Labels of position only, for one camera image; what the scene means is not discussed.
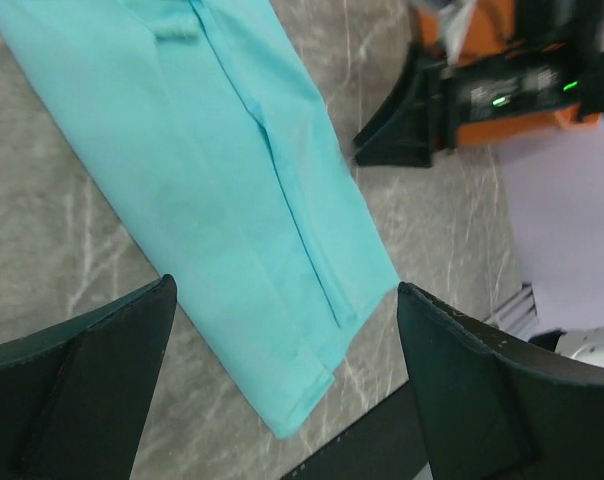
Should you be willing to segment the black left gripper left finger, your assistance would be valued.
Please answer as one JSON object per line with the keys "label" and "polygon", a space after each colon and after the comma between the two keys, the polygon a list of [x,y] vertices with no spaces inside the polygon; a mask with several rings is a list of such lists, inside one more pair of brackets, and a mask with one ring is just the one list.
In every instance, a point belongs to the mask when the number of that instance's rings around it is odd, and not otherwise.
{"label": "black left gripper left finger", "polygon": [[165,275],[0,344],[0,479],[127,479],[177,307]]}

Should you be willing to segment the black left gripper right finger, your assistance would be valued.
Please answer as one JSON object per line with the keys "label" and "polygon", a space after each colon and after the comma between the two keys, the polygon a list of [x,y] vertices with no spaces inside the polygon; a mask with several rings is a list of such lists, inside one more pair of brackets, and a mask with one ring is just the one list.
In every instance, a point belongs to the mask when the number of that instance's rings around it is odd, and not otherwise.
{"label": "black left gripper right finger", "polygon": [[471,318],[411,283],[397,321],[436,479],[604,479],[604,368]]}

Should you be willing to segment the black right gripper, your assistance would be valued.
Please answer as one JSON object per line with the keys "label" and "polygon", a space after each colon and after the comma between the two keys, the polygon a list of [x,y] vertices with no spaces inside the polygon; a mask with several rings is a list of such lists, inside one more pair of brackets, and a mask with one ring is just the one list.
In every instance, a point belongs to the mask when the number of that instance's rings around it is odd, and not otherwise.
{"label": "black right gripper", "polygon": [[565,49],[405,69],[354,138],[361,167],[430,168],[432,150],[578,127],[581,75]]}

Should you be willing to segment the orange plastic basket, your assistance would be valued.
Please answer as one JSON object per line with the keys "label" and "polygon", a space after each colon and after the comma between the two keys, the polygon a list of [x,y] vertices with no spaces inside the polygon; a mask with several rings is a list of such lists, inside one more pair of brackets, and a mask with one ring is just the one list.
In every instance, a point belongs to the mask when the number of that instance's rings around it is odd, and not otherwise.
{"label": "orange plastic basket", "polygon": [[474,146],[542,128],[586,130],[600,112],[583,96],[586,53],[602,48],[604,1],[415,1],[421,39],[452,72],[456,143]]}

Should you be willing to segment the teal t shirt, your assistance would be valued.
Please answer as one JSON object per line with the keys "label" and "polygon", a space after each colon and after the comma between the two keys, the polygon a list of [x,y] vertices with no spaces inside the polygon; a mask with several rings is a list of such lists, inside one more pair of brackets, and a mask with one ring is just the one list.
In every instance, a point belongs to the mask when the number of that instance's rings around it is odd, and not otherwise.
{"label": "teal t shirt", "polygon": [[399,282],[267,1],[0,1],[56,125],[273,434]]}

